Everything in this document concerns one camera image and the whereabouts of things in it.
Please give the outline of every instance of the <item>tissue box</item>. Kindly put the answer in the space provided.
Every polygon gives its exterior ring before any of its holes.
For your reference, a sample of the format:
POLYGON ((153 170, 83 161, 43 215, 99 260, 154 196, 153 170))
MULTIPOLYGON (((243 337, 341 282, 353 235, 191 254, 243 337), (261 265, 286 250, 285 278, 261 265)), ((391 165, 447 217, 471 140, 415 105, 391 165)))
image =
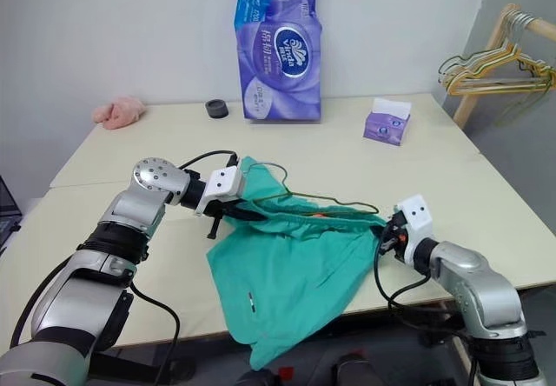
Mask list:
POLYGON ((383 143, 401 145, 410 110, 409 102, 374 99, 373 111, 367 117, 363 136, 383 143))
POLYGON ((238 0, 235 34, 249 119, 321 118, 321 24, 315 0, 238 0))

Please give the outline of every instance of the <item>pink towel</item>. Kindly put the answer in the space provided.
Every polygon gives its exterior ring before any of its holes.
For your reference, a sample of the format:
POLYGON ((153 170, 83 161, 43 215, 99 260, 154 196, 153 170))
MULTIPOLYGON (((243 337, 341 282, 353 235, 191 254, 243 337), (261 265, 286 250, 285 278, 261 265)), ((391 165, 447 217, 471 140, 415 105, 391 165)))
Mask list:
POLYGON ((113 103, 95 108, 92 117, 95 123, 103 123, 106 130, 117 130, 138 121, 145 110, 147 109, 141 101, 125 96, 118 97, 113 103))

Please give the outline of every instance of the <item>table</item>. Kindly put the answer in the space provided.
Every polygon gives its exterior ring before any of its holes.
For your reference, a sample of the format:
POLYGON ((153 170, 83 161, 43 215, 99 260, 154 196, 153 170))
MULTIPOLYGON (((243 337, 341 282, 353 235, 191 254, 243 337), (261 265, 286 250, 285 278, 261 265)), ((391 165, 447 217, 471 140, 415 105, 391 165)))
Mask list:
MULTIPOLYGON (((127 187, 133 164, 146 156, 179 163, 204 151, 234 149, 287 167, 294 190, 374 203, 383 216, 396 202, 421 193, 438 239, 480 251, 518 288, 555 283, 552 232, 429 95, 396 99, 414 103, 401 147, 361 137, 371 98, 325 101, 320 125, 250 123, 235 104, 230 117, 216 121, 193 104, 154 108, 117 132, 95 128, 0 259, 0 352, 7 349, 31 292, 95 228, 112 198, 127 187)), ((199 163, 198 170, 207 172, 225 161, 213 158, 199 163)), ((214 245, 206 238, 211 223, 190 210, 167 207, 149 260, 138 268, 139 289, 180 315, 181 338, 226 330, 205 259, 214 245)), ((219 238, 230 231, 223 223, 219 238)), ((381 260, 381 279, 393 292, 419 275, 387 256, 381 260)), ((404 297, 407 303, 423 303, 449 295, 429 283, 404 297)), ((384 308, 369 275, 346 312, 384 308)), ((172 333, 169 316, 136 299, 117 345, 166 341, 172 333)))

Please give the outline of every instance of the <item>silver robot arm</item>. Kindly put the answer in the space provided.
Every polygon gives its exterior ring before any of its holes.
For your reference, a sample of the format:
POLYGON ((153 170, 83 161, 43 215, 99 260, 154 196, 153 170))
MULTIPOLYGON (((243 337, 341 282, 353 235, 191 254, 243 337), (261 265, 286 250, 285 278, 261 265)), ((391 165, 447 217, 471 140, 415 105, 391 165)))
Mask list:
POLYGON ((236 165, 216 170, 207 183, 188 171, 161 158, 147 158, 134 167, 129 187, 114 199, 36 306, 32 339, 12 343, 0 357, 0 386, 85 384, 93 352, 114 345, 122 331, 133 300, 126 288, 136 266, 148 257, 147 244, 166 204, 214 217, 212 236, 222 215, 234 215, 242 189, 236 165))
POLYGON ((394 208, 388 223, 396 257, 430 275, 451 293, 472 338, 469 353, 483 386, 546 386, 527 335, 515 288, 480 253, 434 241, 432 217, 422 196, 394 208))

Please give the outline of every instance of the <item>purple tissue box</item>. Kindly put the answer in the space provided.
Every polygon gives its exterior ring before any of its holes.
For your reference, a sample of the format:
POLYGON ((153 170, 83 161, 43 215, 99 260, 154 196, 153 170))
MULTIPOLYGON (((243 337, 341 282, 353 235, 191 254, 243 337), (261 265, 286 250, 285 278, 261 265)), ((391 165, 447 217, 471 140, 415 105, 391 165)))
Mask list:
POLYGON ((382 141, 383 143, 401 145, 401 139, 406 130, 409 117, 407 120, 403 120, 397 116, 371 112, 365 122, 365 133, 363 136, 372 140, 382 141))

